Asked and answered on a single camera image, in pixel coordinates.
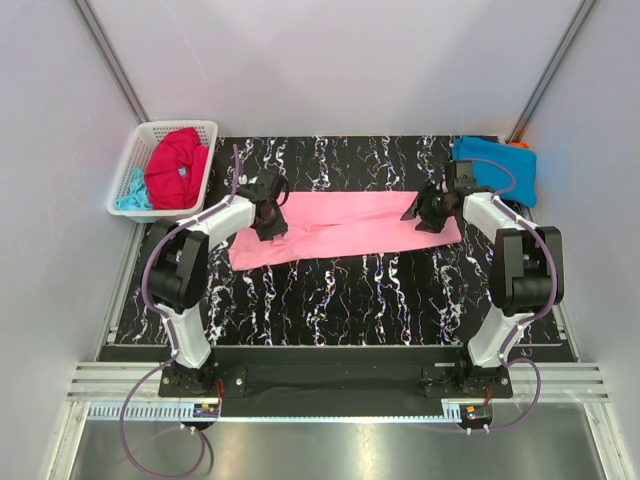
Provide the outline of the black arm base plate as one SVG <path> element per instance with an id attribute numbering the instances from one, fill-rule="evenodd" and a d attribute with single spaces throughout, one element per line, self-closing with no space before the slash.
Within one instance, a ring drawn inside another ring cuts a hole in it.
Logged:
<path id="1" fill-rule="evenodd" d="M 216 386 L 196 394 L 168 384 L 168 398 L 222 396 L 222 415 L 277 419 L 375 420 L 440 415 L 441 401 L 510 399 L 509 374 L 465 393 L 451 382 L 463 348 L 446 346 L 222 346 L 212 350 Z"/>

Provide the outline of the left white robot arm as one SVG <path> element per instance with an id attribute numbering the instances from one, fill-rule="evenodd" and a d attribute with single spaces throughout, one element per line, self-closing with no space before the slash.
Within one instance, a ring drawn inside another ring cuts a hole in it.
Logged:
<path id="1" fill-rule="evenodd" d="M 216 386 L 214 354 L 204 333 L 200 301 L 207 289 L 209 253 L 228 238 L 252 229 L 262 242 L 284 235 L 281 207 L 289 197 L 286 177 L 270 170 L 236 184 L 214 206 L 179 222 L 161 219 L 149 232 L 141 293 L 167 332 L 171 357 L 163 380 L 196 396 Z"/>

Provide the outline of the pink t-shirt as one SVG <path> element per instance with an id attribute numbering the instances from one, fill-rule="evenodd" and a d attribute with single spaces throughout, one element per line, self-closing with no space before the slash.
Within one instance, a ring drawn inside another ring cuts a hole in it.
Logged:
<path id="1" fill-rule="evenodd" d="M 261 241 L 255 230 L 238 232 L 229 248 L 231 267 L 246 271 L 307 259 L 421 250 L 459 243 L 450 218 L 440 233 L 403 221 L 416 194 L 411 191 L 294 192 L 282 208 L 288 231 Z"/>

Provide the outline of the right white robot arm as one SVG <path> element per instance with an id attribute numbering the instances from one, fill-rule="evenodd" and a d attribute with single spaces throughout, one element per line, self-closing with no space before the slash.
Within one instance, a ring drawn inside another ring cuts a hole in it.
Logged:
<path id="1" fill-rule="evenodd" d="M 564 295 L 562 235 L 552 226 L 524 219 L 501 196 L 515 189 L 516 176 L 482 158 L 450 161 L 444 180 L 426 183 L 401 219 L 415 229 L 440 233 L 461 218 L 493 245 L 489 272 L 491 307 L 456 362 L 451 382 L 466 396 L 498 384 L 511 349 L 525 329 L 543 319 Z"/>

